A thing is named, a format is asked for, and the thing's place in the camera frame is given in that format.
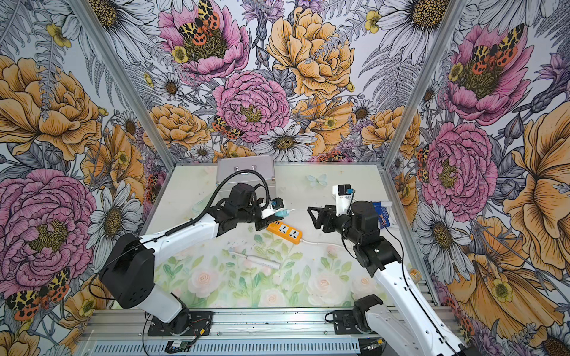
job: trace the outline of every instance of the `work surface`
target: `work surface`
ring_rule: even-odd
[[[215,174],[216,166],[176,167],[147,233],[196,216],[205,205],[200,201],[215,189]],[[327,185],[311,186],[307,176],[318,178],[323,174]],[[356,190],[355,201],[388,200],[374,165],[278,165],[275,178],[278,197],[287,208],[297,209],[283,222],[301,230],[303,239],[311,242],[342,245],[339,234],[315,230],[307,213],[308,206],[335,204],[333,185],[351,184]],[[398,229],[390,231],[400,238]],[[347,247],[353,253],[349,243]],[[397,242],[395,247],[400,251]],[[231,248],[279,262],[281,268],[263,267],[231,255]],[[253,224],[239,224],[216,239],[181,251],[157,267],[154,281],[191,308],[352,306],[354,300],[373,293],[387,299],[342,246],[294,245],[265,230],[255,231]]]

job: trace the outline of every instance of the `yellow flower center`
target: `yellow flower center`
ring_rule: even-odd
[[[441,185],[445,188],[451,188],[455,185],[457,181],[457,176],[455,172],[457,171],[457,167],[449,165],[449,159],[446,159],[442,165],[442,171],[439,174],[438,178],[441,181]]]
[[[453,238],[451,237],[449,230],[442,223],[435,223],[435,226],[433,227],[433,237],[443,248],[450,248],[453,243]]]
[[[449,80],[451,81],[456,81],[457,78],[459,78],[459,75],[461,74],[461,72],[463,71],[463,64],[461,63],[457,63],[454,64],[453,67],[451,68],[451,71],[449,72]]]
[[[275,140],[275,147],[279,150],[287,150],[295,145],[295,140],[292,137],[279,137]]]
[[[253,105],[250,105],[250,107],[247,109],[244,107],[241,107],[239,109],[239,112],[241,112],[242,115],[246,116],[247,122],[260,122],[261,121],[261,118],[262,118],[261,111]]]
[[[132,121],[127,121],[125,122],[125,129],[128,133],[130,133],[131,135],[134,135],[137,129],[137,126],[135,125],[134,122]]]
[[[105,218],[105,225],[104,225],[105,234],[108,237],[113,238],[115,237],[115,235],[117,235],[117,233],[121,229],[122,218],[123,217],[121,215],[121,210],[119,208],[113,207],[111,208],[111,210],[109,210],[109,213]]]
[[[439,26],[448,5],[449,0],[419,0],[414,5],[412,20],[422,27]]]
[[[69,231],[65,224],[54,220],[49,224],[37,226],[38,238],[30,242],[30,247],[36,251],[41,251],[44,247],[51,247],[52,251],[59,251],[59,248],[66,241]]]
[[[103,27],[109,29],[117,23],[117,9],[109,0],[89,0],[89,4]]]
[[[83,301],[81,308],[79,309],[79,315],[82,317],[90,317],[93,315],[95,310],[95,298],[91,297],[88,300]]]
[[[542,347],[546,350],[548,355],[552,356],[570,356],[570,349],[564,342],[557,338],[549,336],[542,342]]]
[[[176,83],[173,82],[173,81],[169,81],[169,82],[164,86],[164,88],[166,89],[166,91],[167,91],[169,94],[176,94],[176,92],[178,91],[178,86],[177,86]]]
[[[361,120],[368,115],[368,110],[366,108],[360,108],[355,113],[356,119]]]
[[[334,129],[337,121],[333,117],[325,117],[325,126],[328,129]]]

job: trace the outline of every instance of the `power strip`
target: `power strip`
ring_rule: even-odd
[[[301,238],[303,237],[302,232],[281,221],[269,224],[266,230],[296,245],[301,242]]]

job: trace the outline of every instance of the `flower bud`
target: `flower bud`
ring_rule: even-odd
[[[523,120],[518,113],[511,121],[508,122],[504,129],[504,143],[510,145],[515,139],[522,136],[524,131]]]

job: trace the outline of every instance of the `white daisy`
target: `white daisy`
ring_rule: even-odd
[[[93,267],[100,270],[117,239],[129,232],[135,232],[141,224],[141,203],[131,193],[131,184],[125,181],[119,183],[115,197],[109,188],[104,187],[101,194],[103,210],[96,210],[91,214],[91,226],[87,233],[91,236],[87,248],[95,247]]]
[[[141,127],[139,126],[139,121],[137,120],[135,113],[131,111],[123,111],[115,122],[121,125],[121,129],[130,139],[136,141],[136,134],[139,133]]]
[[[210,146],[206,146],[206,144],[194,145],[188,152],[192,158],[202,163],[211,162],[214,158],[214,149]]]
[[[380,48],[392,46],[390,57],[403,49],[402,58],[412,56],[418,64],[435,41],[449,0],[384,0],[377,22],[384,30]]]
[[[404,171],[404,167],[406,166],[406,159],[400,152],[397,152],[394,156],[394,160],[390,164],[390,174],[392,177],[395,177]]]
[[[93,57],[95,46],[79,19],[71,10],[75,0],[45,0],[43,6],[51,14],[51,20],[62,28],[65,38],[79,38],[85,57]],[[89,0],[97,19],[115,45],[119,57],[128,64],[151,59],[150,48],[155,43],[149,36],[157,36],[157,17],[154,4],[146,0]]]
[[[548,337],[537,348],[533,349],[535,356],[570,355],[570,328],[568,322],[559,326],[557,323],[546,328]]]
[[[352,107],[352,113],[356,116],[356,120],[370,120],[370,117],[376,113],[378,108],[371,100],[355,99]]]
[[[427,255],[433,273],[445,283],[459,281],[453,265],[466,279],[471,280],[475,268],[461,250],[462,245],[469,245],[471,239],[464,231],[453,227],[453,213],[445,211],[441,205],[422,202],[418,205],[418,214],[412,224],[412,230],[419,236],[420,250]]]
[[[183,5],[190,11],[194,9],[192,0],[157,0],[157,4],[160,11],[167,11],[173,7],[177,13],[181,13]]]
[[[262,140],[256,143],[252,150],[257,154],[273,156],[277,162],[304,162],[313,155],[314,145],[317,138],[314,132],[301,131],[301,125],[291,125],[286,131],[276,127],[265,135],[259,135]]]
[[[479,24],[488,24],[489,30],[498,27],[499,33],[525,23],[536,24],[541,17],[549,17],[558,8],[559,0],[486,0],[479,4],[482,12]]]
[[[175,100],[182,95],[182,82],[174,73],[165,73],[155,78],[154,90],[168,100]]]

